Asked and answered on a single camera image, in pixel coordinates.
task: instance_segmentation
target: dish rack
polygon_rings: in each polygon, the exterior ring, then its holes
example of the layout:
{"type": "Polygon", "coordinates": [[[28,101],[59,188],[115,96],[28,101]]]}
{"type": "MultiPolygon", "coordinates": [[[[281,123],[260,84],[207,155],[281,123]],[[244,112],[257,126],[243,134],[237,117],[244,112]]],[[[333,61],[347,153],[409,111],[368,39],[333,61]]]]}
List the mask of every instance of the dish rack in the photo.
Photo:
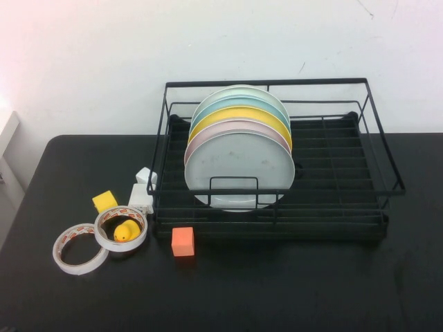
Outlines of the dish rack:
{"type": "Polygon", "coordinates": [[[158,174],[156,190],[148,180],[158,237],[192,226],[202,239],[380,240],[390,197],[406,191],[365,78],[168,82],[151,169],[158,174]],[[287,108],[296,166],[290,189],[188,189],[183,155],[193,111],[209,94],[236,84],[269,91],[287,108]],[[249,212],[209,206],[212,195],[223,194],[284,196],[249,212]],[[195,195],[208,195],[209,204],[195,195]]]}

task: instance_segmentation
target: yellow rubber duck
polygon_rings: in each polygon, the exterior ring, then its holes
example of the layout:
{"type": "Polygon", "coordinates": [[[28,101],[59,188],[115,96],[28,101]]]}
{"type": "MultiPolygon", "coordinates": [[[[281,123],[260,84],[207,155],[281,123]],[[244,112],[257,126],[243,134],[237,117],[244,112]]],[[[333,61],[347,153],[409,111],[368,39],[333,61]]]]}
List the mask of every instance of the yellow rubber duck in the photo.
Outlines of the yellow rubber duck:
{"type": "Polygon", "coordinates": [[[141,231],[134,220],[128,219],[114,230],[114,240],[117,242],[128,242],[134,240],[141,231]]]}

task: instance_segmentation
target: orange block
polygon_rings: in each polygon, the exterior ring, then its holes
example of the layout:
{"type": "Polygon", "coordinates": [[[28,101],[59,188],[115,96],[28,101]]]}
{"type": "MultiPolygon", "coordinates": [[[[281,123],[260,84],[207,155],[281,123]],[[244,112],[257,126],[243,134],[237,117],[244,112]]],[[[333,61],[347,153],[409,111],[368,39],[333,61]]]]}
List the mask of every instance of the orange block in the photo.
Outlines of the orange block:
{"type": "Polygon", "coordinates": [[[171,246],[175,257],[194,256],[194,229],[192,227],[173,228],[171,246]]]}

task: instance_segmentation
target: yellow sponge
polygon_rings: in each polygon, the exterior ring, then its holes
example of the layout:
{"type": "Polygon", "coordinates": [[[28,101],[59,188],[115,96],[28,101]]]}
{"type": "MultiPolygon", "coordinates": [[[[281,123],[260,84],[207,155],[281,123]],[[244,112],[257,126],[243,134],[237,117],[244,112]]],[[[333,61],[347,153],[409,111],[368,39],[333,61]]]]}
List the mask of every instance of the yellow sponge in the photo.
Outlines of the yellow sponge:
{"type": "Polygon", "coordinates": [[[92,201],[96,206],[98,213],[102,213],[103,211],[118,205],[116,199],[111,193],[111,190],[94,197],[92,201]]]}

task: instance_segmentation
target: double-sided tape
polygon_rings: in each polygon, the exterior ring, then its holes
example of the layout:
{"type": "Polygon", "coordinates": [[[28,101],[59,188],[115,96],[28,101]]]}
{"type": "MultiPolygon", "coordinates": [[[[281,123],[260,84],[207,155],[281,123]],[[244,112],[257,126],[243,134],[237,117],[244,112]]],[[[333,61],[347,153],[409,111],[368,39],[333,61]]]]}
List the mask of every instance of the double-sided tape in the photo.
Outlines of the double-sided tape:
{"type": "Polygon", "coordinates": [[[139,247],[143,241],[146,239],[147,234],[147,220],[140,211],[130,208],[127,206],[116,206],[111,207],[108,210],[103,211],[97,216],[96,222],[94,223],[94,234],[98,244],[100,244],[104,249],[113,252],[126,252],[139,247]],[[115,216],[127,216],[138,221],[141,226],[141,233],[134,240],[128,242],[115,242],[108,239],[105,231],[103,230],[103,225],[110,221],[115,216]]]}
{"type": "Polygon", "coordinates": [[[106,250],[105,248],[100,248],[97,255],[90,261],[87,261],[86,263],[80,265],[71,265],[64,263],[62,261],[63,247],[74,237],[84,233],[93,234],[94,225],[92,223],[81,223],[80,225],[68,228],[58,237],[57,241],[55,241],[54,243],[53,246],[54,261],[64,272],[69,273],[70,275],[83,275],[85,273],[89,273],[92,270],[98,268],[100,265],[102,265],[106,257],[108,257],[109,251],[106,250]]]}

